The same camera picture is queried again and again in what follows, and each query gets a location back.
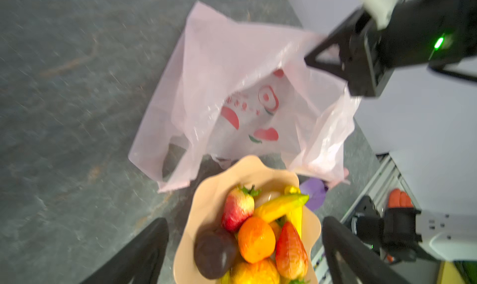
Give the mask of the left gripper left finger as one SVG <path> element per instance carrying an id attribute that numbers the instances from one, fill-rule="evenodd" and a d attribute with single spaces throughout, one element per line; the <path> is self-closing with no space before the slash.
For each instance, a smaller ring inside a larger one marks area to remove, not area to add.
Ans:
<path id="1" fill-rule="evenodd" d="M 169 241 L 165 218 L 152 221 L 84 284 L 156 284 Z"/>

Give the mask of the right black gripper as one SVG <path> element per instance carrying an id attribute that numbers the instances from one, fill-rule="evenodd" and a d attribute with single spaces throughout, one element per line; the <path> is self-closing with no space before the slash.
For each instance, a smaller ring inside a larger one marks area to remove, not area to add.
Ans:
<path id="1" fill-rule="evenodd" d="M 339 60 L 319 60 L 331 48 L 339 49 Z M 353 25 L 342 22 L 304 61 L 348 81 L 352 96 L 379 97 L 393 70 L 409 66 L 427 65 L 436 73 L 476 82 L 474 75 L 449 69 L 476 55 L 477 0 L 404 0 L 386 29 L 378 30 L 363 7 Z"/>

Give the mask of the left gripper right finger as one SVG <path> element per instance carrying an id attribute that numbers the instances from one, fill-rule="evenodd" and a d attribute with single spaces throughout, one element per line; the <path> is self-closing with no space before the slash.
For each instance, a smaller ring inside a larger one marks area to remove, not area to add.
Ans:
<path id="1" fill-rule="evenodd" d="M 322 222 L 322 243 L 332 281 L 344 284 L 338 255 L 363 284 L 406 284 L 408 281 L 382 262 L 361 240 L 333 216 Z"/>

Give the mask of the orange tangerine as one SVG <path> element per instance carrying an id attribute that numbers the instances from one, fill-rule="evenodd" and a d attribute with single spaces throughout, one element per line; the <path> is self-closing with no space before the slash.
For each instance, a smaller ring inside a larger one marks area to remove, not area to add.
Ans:
<path id="1" fill-rule="evenodd" d="M 261 218 L 248 218 L 239 229 L 237 241 L 241 256 L 250 264 L 270 257 L 275 251 L 275 233 Z"/>

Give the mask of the pink plastic bag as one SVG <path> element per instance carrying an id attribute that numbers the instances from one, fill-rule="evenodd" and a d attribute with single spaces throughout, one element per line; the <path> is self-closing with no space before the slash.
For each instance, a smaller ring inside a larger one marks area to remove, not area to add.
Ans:
<path id="1" fill-rule="evenodd" d="M 161 76 L 129 160 L 161 192 L 188 187 L 209 155 L 222 168 L 278 153 L 289 171 L 344 179 L 344 142 L 360 99 L 305 64 L 322 36 L 237 22 L 196 2 Z"/>

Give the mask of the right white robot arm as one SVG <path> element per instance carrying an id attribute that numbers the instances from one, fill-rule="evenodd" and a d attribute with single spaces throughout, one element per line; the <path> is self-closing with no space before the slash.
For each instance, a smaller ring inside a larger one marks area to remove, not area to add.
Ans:
<path id="1" fill-rule="evenodd" d="M 362 0 L 305 56 L 311 68 L 347 82 L 355 97 L 379 97 L 396 68 L 427 65 L 435 73 L 475 82 L 452 71 L 477 55 L 477 0 Z M 352 232 L 397 260 L 474 261 L 477 220 L 416 208 L 390 208 L 381 218 L 354 216 Z"/>

